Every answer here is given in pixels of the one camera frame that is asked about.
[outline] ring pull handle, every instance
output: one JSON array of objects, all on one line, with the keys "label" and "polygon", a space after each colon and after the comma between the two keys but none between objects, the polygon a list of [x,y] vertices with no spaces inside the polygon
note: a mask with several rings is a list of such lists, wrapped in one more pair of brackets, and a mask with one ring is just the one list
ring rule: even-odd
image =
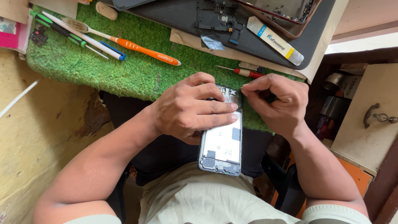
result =
[{"label": "ring pull handle", "polygon": [[[372,105],[368,111],[366,111],[365,117],[363,118],[363,125],[365,128],[369,128],[370,124],[368,124],[368,119],[372,114],[372,110],[380,108],[380,104],[376,103],[375,105]],[[373,114],[372,115],[374,118],[376,118],[380,122],[386,122],[389,121],[392,124],[398,123],[398,117],[388,117],[387,114]]]}]

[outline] metal cup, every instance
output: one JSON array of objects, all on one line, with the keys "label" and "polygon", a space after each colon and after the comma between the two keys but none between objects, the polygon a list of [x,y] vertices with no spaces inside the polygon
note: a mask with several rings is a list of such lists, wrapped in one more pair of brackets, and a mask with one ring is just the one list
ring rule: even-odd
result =
[{"label": "metal cup", "polygon": [[343,79],[344,79],[343,74],[333,73],[322,83],[322,86],[327,90],[337,91],[341,88]]}]

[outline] hand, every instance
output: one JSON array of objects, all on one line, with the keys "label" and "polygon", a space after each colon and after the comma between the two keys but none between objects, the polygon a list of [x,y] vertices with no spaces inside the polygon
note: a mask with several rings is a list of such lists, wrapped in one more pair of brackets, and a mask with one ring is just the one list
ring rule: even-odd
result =
[{"label": "hand", "polygon": [[[209,97],[218,101],[205,100]],[[202,130],[232,124],[238,119],[232,114],[238,105],[224,101],[214,77],[198,72],[166,89],[149,107],[162,134],[199,145]]]},{"label": "hand", "polygon": [[[260,98],[259,90],[268,90],[277,99],[268,104]],[[286,139],[293,136],[301,124],[305,124],[305,108],[308,104],[308,85],[277,74],[268,74],[242,86],[252,108],[260,114],[268,127]]]}]

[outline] screwdriver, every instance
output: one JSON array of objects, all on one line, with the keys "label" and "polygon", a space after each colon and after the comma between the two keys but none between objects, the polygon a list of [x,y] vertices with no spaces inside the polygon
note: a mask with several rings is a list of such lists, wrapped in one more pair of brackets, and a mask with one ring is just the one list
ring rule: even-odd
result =
[{"label": "screwdriver", "polygon": [[264,76],[264,74],[252,72],[252,71],[246,70],[246,69],[230,69],[230,68],[226,68],[226,67],[223,67],[220,65],[216,65],[216,66],[219,68],[222,68],[222,69],[228,69],[228,70],[234,71],[237,74],[240,74],[240,75],[243,75],[246,77],[250,77],[250,78],[257,79],[257,78],[260,78],[261,76]]},{"label": "screwdriver", "polygon": [[72,41],[73,43],[80,45],[81,47],[87,47],[88,49],[94,51],[95,53],[103,56],[104,58],[108,59],[109,58],[103,54],[101,54],[100,52],[92,49],[91,47],[89,47],[87,45],[87,42],[85,42],[84,40],[82,40],[80,37],[74,35],[73,33],[70,33],[69,31],[67,31],[65,28],[63,28],[62,26],[54,23],[51,19],[47,18],[44,15],[38,14],[36,12],[30,12],[30,14],[36,19],[37,22],[41,23],[44,26],[47,26],[49,28],[52,28],[53,30],[57,31],[58,33],[64,35],[65,37],[67,37],[70,41]]}]

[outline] green fuzzy mat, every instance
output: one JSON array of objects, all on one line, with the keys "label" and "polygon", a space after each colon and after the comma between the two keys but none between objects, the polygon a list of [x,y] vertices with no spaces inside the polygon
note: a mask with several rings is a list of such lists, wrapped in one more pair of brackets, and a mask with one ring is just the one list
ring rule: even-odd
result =
[{"label": "green fuzzy mat", "polygon": [[[103,40],[126,54],[126,59],[119,61],[104,53],[109,57],[109,60],[106,60],[87,48],[77,46],[51,29],[45,32],[48,40],[43,46],[37,46],[29,41],[26,55],[28,65],[43,76],[56,81],[84,84],[118,96],[132,96],[150,101],[155,101],[165,89],[198,71],[209,73],[215,77],[216,83],[234,89],[240,89],[243,84],[252,80],[215,67],[221,65],[236,68],[239,61],[218,57],[184,45],[178,45],[172,50],[172,42],[169,41],[170,28],[127,12],[118,12],[118,18],[111,21],[97,13],[95,4],[96,1],[91,2],[89,6],[79,4],[77,19],[100,32],[119,36],[174,57],[181,62],[181,66],[166,64],[90,33],[90,37],[97,41]],[[33,7],[35,12],[43,10],[58,18],[61,17],[36,5]],[[264,73],[277,73],[292,80],[304,81],[269,69],[265,69]],[[271,131],[246,99],[243,126],[254,130]]]}]

